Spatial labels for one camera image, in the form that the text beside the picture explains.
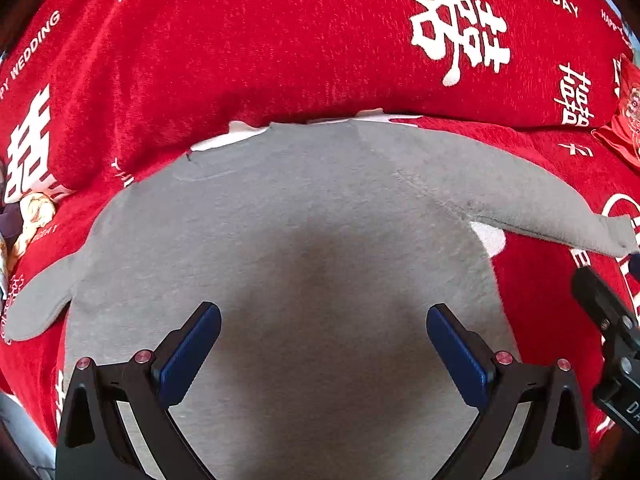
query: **black metal bracket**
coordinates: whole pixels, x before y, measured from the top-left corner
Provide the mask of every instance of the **black metal bracket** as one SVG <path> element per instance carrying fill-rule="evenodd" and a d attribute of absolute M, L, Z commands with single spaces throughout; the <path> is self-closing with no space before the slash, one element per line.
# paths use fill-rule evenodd
<path fill-rule="evenodd" d="M 621 427 L 640 434 L 640 330 L 631 313 L 591 267 L 577 269 L 572 294 L 604 337 L 604 369 L 596 405 Z"/>
<path fill-rule="evenodd" d="M 203 303 L 155 351 L 127 363 L 78 361 L 60 423 L 58 480 L 148 480 L 124 427 L 117 402 L 128 402 L 148 448 L 167 480 L 215 480 L 168 412 L 182 400 L 213 343 L 222 318 Z M 529 415 L 502 480 L 587 480 L 590 454 L 580 392 L 570 364 L 519 363 L 493 352 L 468 332 L 444 304 L 428 315 L 428 333 L 465 400 L 479 415 L 434 480 L 481 480 L 516 407 Z"/>
<path fill-rule="evenodd" d="M 215 480 L 168 412 L 182 400 L 220 334 L 220 310 L 203 303 L 152 352 L 127 363 L 76 364 L 66 394 L 56 454 L 61 480 L 148 480 L 124 427 L 117 401 L 128 402 L 167 480 Z"/>
<path fill-rule="evenodd" d="M 443 319 L 455 319 L 446 305 L 437 304 L 430 309 L 428 325 L 434 309 Z M 531 403 L 529 414 L 510 460 L 498 478 L 587 480 L 590 477 L 588 432 L 580 389 L 570 363 L 560 359 L 549 367 L 522 364 L 508 352 L 490 351 L 477 333 L 465 330 L 457 319 L 452 328 L 455 337 L 449 344 L 462 345 L 464 355 L 483 362 L 481 367 L 494 372 L 494 378 L 484 382 L 490 392 L 488 403 L 480 409 L 478 418 L 434 480 L 481 480 L 521 402 Z M 450 352 L 443 351 L 442 343 L 437 344 L 436 349 L 447 365 Z M 475 378 L 478 385 L 483 377 L 490 375 L 478 374 Z M 460 389 L 459 382 L 455 379 L 454 382 Z"/>

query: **red pillow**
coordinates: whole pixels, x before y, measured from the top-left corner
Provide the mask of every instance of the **red pillow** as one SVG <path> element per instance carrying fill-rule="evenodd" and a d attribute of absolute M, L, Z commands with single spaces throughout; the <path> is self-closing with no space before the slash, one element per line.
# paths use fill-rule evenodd
<path fill-rule="evenodd" d="M 603 0 L 46 0 L 0 70 L 5 199 L 125 186 L 233 120 L 601 126 L 621 30 Z"/>
<path fill-rule="evenodd" d="M 593 135 L 640 173 L 640 68 L 622 57 L 620 102 L 611 122 Z"/>

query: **white fabric patch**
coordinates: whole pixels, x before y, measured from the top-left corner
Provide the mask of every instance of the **white fabric patch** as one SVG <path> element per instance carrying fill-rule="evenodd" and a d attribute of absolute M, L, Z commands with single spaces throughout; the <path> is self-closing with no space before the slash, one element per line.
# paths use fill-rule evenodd
<path fill-rule="evenodd" d="M 308 124 L 329 124 L 329 123 L 343 123 L 349 120 L 355 121 L 372 121 L 374 123 L 390 123 L 391 119 L 417 119 L 422 115 L 398 115 L 398 114 L 385 114 L 382 108 L 375 108 L 373 110 L 363 110 L 358 112 L 355 117 L 344 117 L 340 119 L 316 119 L 309 121 Z M 404 126 L 413 126 L 417 128 L 416 124 L 404 124 Z M 204 152 L 211 148 L 219 148 L 220 146 L 226 146 L 233 144 L 234 142 L 240 142 L 241 140 L 249 139 L 253 136 L 261 134 L 269 129 L 268 126 L 263 128 L 254 128 L 242 121 L 231 121 L 229 123 L 229 133 L 223 134 L 210 139 L 198 142 L 191 147 L 192 152 Z"/>
<path fill-rule="evenodd" d="M 373 110 L 362 110 L 358 112 L 355 117 L 343 117 L 340 119 L 314 119 L 309 121 L 307 124 L 331 124 L 331 123 L 343 123 L 349 120 L 354 121 L 372 121 L 374 123 L 389 123 L 391 119 L 418 119 L 422 117 L 422 115 L 401 115 L 401 114 L 385 114 L 382 111 L 382 108 L 374 108 Z M 405 124 L 404 126 L 413 126 L 417 128 L 416 124 Z"/>
<path fill-rule="evenodd" d="M 204 152 L 211 148 L 219 148 L 220 146 L 226 146 L 227 144 L 233 144 L 234 142 L 240 142 L 241 140 L 249 139 L 269 129 L 268 126 L 264 128 L 254 128 L 242 121 L 231 121 L 229 123 L 229 133 L 211 137 L 210 139 L 198 142 L 191 147 L 192 152 Z"/>
<path fill-rule="evenodd" d="M 507 238 L 504 236 L 502 229 L 482 224 L 481 222 L 469 222 L 469 225 L 480 238 L 482 245 L 484 245 L 484 250 L 489 254 L 489 258 L 497 256 L 504 250 L 507 245 Z"/>
<path fill-rule="evenodd" d="M 13 402 L 15 402 L 18 406 L 20 406 L 21 408 L 23 408 L 24 406 L 22 405 L 22 403 L 20 402 L 20 400 L 18 400 L 18 397 L 16 397 L 15 395 L 9 395 L 9 394 L 5 394 L 7 397 L 9 397 Z"/>

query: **gray fabric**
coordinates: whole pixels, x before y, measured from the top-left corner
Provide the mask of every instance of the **gray fabric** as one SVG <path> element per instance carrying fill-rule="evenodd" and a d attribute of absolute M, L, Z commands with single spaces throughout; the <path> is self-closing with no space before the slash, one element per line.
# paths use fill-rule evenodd
<path fill-rule="evenodd" d="M 273 125 L 267 137 L 278 137 L 277 142 L 282 142 L 283 146 L 292 146 L 292 140 L 275 135 L 276 131 L 295 132 L 292 139 L 302 135 L 322 136 L 331 131 L 338 132 L 337 136 L 341 137 L 339 132 L 351 132 L 361 142 L 361 150 L 371 151 L 386 160 L 393 176 L 403 181 L 414 194 L 433 198 L 465 221 L 484 222 L 610 256 L 622 257 L 638 250 L 628 215 L 608 218 L 594 214 L 580 194 L 557 177 L 476 140 L 402 124 L 363 121 L 314 126 Z M 250 144 L 248 149 L 254 150 L 263 142 Z M 314 149 L 325 150 L 324 140 L 321 139 L 320 144 Z M 329 156 L 332 150 L 333 147 L 323 156 Z M 193 153 L 187 167 L 178 161 L 165 171 L 177 172 L 178 178 L 187 181 L 215 178 L 217 176 L 209 174 L 206 163 L 200 167 L 201 160 L 207 160 L 209 156 L 206 153 Z M 225 171 L 236 175 L 241 166 L 229 166 Z M 273 171 L 285 170 L 273 168 Z M 129 189 L 117 200 L 128 200 Z M 102 214 L 108 216 L 111 212 L 107 209 Z M 91 240 L 101 238 L 100 229 L 105 223 L 108 220 L 93 227 L 87 245 L 79 253 L 50 266 L 20 292 L 7 314 L 8 338 L 18 341 L 33 338 L 56 320 L 74 296 L 84 269 L 91 266 L 94 257 Z"/>
<path fill-rule="evenodd" d="M 0 393 L 0 420 L 15 445 L 42 480 L 56 477 L 56 449 L 31 420 L 24 408 Z"/>
<path fill-rule="evenodd" d="M 519 191 L 539 185 L 548 196 Z M 69 378 L 79 357 L 127 360 L 213 301 L 222 334 L 172 414 L 217 478 L 424 480 L 476 415 L 427 340 L 427 309 L 445 302 L 494 349 L 516 353 L 468 221 L 570 242 L 578 221 L 586 227 L 576 231 L 593 234 L 589 247 L 615 247 L 615 228 L 575 195 L 453 134 L 273 125 L 123 190 L 82 250 L 18 295 L 7 332 L 37 332 L 21 325 L 26 316 L 41 330 L 71 300 Z M 125 421 L 160 478 L 130 414 Z"/>

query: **screw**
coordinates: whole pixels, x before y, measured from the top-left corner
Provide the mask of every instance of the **screw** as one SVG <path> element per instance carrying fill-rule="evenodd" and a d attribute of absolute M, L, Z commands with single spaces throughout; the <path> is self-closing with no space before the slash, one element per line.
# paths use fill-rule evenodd
<path fill-rule="evenodd" d="M 90 365 L 91 365 L 91 358 L 90 357 L 81 357 L 81 358 L 78 359 L 78 362 L 76 363 L 76 368 L 78 370 L 85 370 Z"/>
<path fill-rule="evenodd" d="M 505 352 L 504 350 L 497 352 L 495 355 L 495 359 L 501 365 L 510 365 L 513 363 L 513 356 L 509 352 Z"/>
<path fill-rule="evenodd" d="M 623 357 L 622 359 L 620 359 L 620 368 L 627 375 L 629 375 L 633 371 L 631 361 L 626 357 Z"/>
<path fill-rule="evenodd" d="M 151 350 L 140 350 L 133 356 L 133 358 L 138 364 L 143 365 L 144 363 L 148 363 L 151 360 L 152 355 L 153 354 Z"/>
<path fill-rule="evenodd" d="M 558 368 L 563 372 L 571 370 L 571 363 L 567 359 L 558 359 Z"/>

